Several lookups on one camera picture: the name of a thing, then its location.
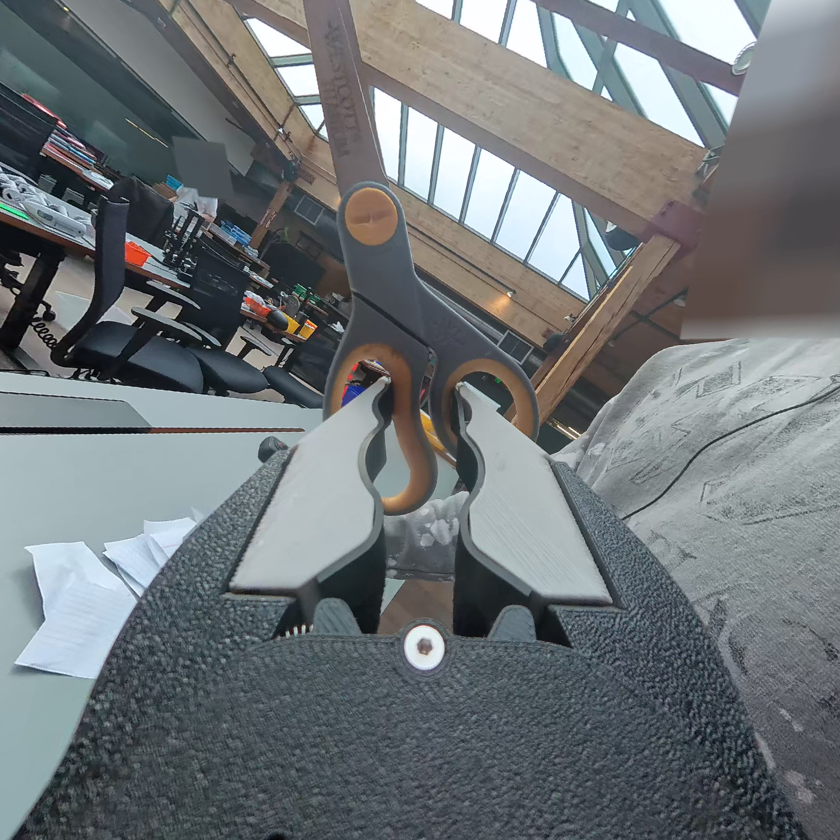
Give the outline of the slanted wooden beam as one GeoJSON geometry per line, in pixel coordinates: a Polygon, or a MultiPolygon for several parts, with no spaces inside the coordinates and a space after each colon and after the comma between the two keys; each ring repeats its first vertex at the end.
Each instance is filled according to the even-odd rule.
{"type": "Polygon", "coordinates": [[[680,243],[662,235],[640,245],[628,260],[614,284],[585,311],[581,327],[572,329],[567,348],[548,369],[535,387],[539,424],[544,424],[553,410],[577,382],[602,347],[612,337],[620,322],[633,309],[637,299],[676,257],[680,243]]]}

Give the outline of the grey desk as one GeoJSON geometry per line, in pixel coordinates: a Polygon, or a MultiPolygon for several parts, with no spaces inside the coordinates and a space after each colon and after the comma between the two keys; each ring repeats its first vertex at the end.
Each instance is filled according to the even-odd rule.
{"type": "Polygon", "coordinates": [[[294,445],[320,424],[315,410],[116,385],[2,374],[2,393],[130,404],[146,434],[2,434],[2,821],[24,811],[67,748],[91,679],[16,666],[44,620],[26,547],[104,543],[145,520],[210,512],[258,468],[258,443],[294,445]]]}

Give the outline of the grey orange scissors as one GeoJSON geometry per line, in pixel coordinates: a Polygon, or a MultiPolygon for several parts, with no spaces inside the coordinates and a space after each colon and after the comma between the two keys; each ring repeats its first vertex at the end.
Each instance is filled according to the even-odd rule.
{"type": "Polygon", "coordinates": [[[431,498],[438,468],[421,419],[429,356],[435,361],[427,391],[436,436],[451,455],[457,438],[450,422],[455,386],[482,371],[498,378],[516,407],[516,426],[531,439],[539,406],[522,368],[445,301],[414,269],[403,208],[388,179],[378,145],[369,88],[349,2],[303,3],[323,117],[341,203],[337,225],[352,297],[351,315],[333,358],[323,416],[341,408],[343,388],[360,361],[376,361],[392,379],[397,441],[409,468],[406,488],[384,498],[388,515],[403,515],[431,498]]]}

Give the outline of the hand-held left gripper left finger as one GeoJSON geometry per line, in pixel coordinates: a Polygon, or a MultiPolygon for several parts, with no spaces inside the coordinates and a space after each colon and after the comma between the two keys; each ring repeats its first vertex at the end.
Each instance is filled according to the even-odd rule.
{"type": "Polygon", "coordinates": [[[370,386],[290,451],[227,585],[236,595],[286,596],[314,623],[339,599],[376,632],[385,588],[384,510],[373,480],[385,465],[392,380],[370,386]]]}

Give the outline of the black office chair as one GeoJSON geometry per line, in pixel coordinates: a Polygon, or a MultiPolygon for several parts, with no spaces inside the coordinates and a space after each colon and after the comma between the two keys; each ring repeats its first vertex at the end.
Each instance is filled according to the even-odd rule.
{"type": "Polygon", "coordinates": [[[195,355],[168,336],[198,334],[145,308],[134,308],[138,324],[104,321],[125,282],[125,235],[130,203],[99,200],[95,220],[94,288],[80,320],[53,347],[53,364],[118,382],[152,389],[201,394],[202,368],[195,355]]]}
{"type": "Polygon", "coordinates": [[[166,303],[180,306],[175,321],[193,331],[197,338],[177,340],[196,357],[206,393],[225,396],[231,392],[264,391],[269,384],[263,372],[228,352],[228,345],[243,322],[241,310],[249,281],[246,272],[212,246],[200,245],[194,256],[196,262],[186,293],[150,280],[153,296],[145,310],[157,312],[166,303]]]}
{"type": "MultiPolygon", "coordinates": [[[[252,332],[243,331],[240,339],[243,341],[244,346],[237,354],[237,357],[242,361],[252,350],[258,350],[263,354],[271,354],[271,350],[263,342],[258,340],[252,332]]],[[[260,371],[260,373],[266,378],[269,389],[283,396],[286,403],[311,409],[322,408],[322,394],[300,382],[295,376],[278,364],[270,365],[260,371]]]]}

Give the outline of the wooden work table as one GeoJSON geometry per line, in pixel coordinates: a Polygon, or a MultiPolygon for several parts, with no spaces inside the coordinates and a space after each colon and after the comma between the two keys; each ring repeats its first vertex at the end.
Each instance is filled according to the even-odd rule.
{"type": "Polygon", "coordinates": [[[124,220],[119,230],[128,234],[132,216],[140,220],[172,221],[165,200],[135,178],[128,178],[101,196],[92,215],[41,191],[23,175],[2,166],[2,252],[19,251],[35,262],[18,289],[2,324],[2,350],[21,343],[38,308],[44,303],[60,264],[74,249],[95,251],[99,244],[103,211],[120,207],[124,220]]]}

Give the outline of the person's grey hooded sweatshirt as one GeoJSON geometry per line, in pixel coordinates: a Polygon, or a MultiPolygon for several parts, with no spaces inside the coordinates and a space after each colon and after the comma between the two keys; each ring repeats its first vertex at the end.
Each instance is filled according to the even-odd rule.
{"type": "Polygon", "coordinates": [[[839,341],[648,360],[553,459],[695,607],[810,838],[839,837],[839,341]]]}

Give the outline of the glass skylight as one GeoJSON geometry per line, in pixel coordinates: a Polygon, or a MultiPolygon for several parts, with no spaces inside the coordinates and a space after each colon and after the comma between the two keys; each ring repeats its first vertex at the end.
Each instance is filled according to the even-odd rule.
{"type": "MultiPolygon", "coordinates": [[[[736,94],[559,12],[527,1],[418,4],[689,142],[711,150],[725,139],[736,94]]],[[[596,2],[739,70],[762,4],[596,2]]],[[[546,280],[589,300],[637,248],[614,223],[406,102],[379,88],[371,95],[387,176],[546,280]]]]}

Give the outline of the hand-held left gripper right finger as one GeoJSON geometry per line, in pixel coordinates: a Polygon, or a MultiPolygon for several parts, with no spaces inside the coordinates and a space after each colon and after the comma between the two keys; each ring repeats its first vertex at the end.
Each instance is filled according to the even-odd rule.
{"type": "Polygon", "coordinates": [[[458,516],[455,634],[488,635],[523,606],[538,635],[561,635],[552,606],[613,609],[603,561],[559,467],[466,383],[455,388],[458,516]]]}

